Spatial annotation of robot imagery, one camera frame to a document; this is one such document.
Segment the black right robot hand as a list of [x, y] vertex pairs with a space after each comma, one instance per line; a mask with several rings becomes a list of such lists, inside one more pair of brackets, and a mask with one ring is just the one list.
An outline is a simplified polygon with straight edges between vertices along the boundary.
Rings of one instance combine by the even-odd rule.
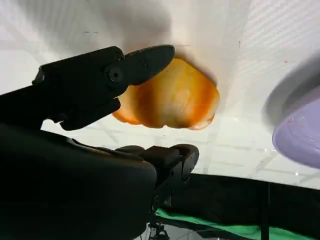
[[191, 144], [115, 150], [44, 131], [66, 131], [117, 111], [129, 86], [173, 60], [172, 45], [124, 54], [116, 46], [47, 63], [30, 86], [0, 97], [0, 237], [3, 240], [133, 240], [189, 181]]

